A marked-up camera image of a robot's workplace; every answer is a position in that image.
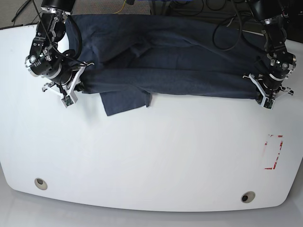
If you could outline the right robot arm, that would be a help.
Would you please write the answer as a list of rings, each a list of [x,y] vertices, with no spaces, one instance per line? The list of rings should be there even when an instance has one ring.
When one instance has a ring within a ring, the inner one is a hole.
[[[75,1],[44,0],[41,4],[42,13],[38,13],[39,22],[36,35],[32,41],[29,55],[25,59],[25,67],[34,77],[50,80],[42,87],[58,95],[68,107],[77,102],[75,91],[82,91],[80,76],[84,70],[93,65],[92,61],[79,61],[82,51],[82,36],[79,27],[71,17]],[[58,50],[59,42],[66,33],[65,20],[69,19],[78,36],[77,50]]]

